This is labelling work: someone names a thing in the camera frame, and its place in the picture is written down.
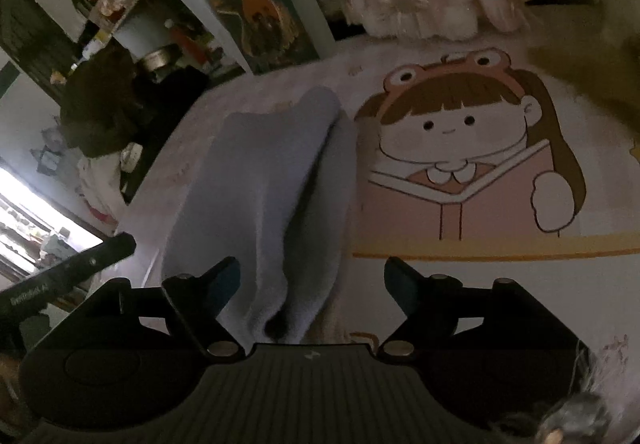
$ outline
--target frog eye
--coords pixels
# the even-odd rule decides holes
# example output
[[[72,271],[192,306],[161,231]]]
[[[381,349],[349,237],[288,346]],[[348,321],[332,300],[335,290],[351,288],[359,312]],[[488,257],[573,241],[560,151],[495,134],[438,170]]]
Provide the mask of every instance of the frog eye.
[[[398,71],[389,78],[389,82],[395,87],[408,85],[415,80],[416,75],[415,69],[404,67],[398,69]]]
[[[500,57],[500,54],[491,50],[487,52],[480,52],[474,57],[474,61],[477,65],[487,68],[495,67],[496,65],[500,64],[501,60],[502,58]]]

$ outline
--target cartoon girl's face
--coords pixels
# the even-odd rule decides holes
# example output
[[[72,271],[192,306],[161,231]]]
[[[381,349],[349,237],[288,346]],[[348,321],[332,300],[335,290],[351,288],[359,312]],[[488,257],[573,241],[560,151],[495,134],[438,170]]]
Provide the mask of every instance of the cartoon girl's face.
[[[527,127],[542,116],[532,96],[519,104],[505,100],[463,106],[418,116],[407,115],[382,126],[380,148],[396,160],[434,164],[500,153],[526,139]]]

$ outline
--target cartoon hand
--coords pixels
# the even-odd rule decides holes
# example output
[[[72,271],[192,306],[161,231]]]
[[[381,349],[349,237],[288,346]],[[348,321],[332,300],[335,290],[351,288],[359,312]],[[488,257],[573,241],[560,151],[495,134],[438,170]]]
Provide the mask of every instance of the cartoon hand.
[[[531,204],[536,212],[538,227],[545,233],[559,231],[574,219],[574,194],[571,186],[555,171],[536,177]]]

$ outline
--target gray cloth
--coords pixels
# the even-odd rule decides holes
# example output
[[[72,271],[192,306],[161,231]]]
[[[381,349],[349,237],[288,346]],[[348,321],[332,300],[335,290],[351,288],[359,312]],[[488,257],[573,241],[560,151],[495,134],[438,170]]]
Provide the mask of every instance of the gray cloth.
[[[218,321],[247,351],[299,343],[336,281],[355,181],[356,128],[327,88],[284,112],[232,114],[178,216],[162,276],[200,276],[234,256],[240,289]]]

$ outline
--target brown hair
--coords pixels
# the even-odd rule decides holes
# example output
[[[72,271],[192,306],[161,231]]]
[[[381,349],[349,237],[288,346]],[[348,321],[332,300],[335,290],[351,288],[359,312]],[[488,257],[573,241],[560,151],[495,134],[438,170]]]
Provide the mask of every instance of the brown hair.
[[[574,153],[562,137],[556,109],[544,83],[533,72],[506,68],[505,72],[516,80],[526,94],[535,97],[542,108],[542,118],[527,131],[527,147],[548,139],[554,161],[554,169],[571,186],[577,214],[586,196],[586,186],[580,165]],[[377,116],[387,98],[386,93],[377,94],[362,105],[356,119]],[[459,72],[426,79],[404,91],[380,119],[382,125],[395,124],[407,115],[420,116],[441,109],[455,110],[464,106],[479,106],[505,100],[519,104],[520,98],[498,79]]]

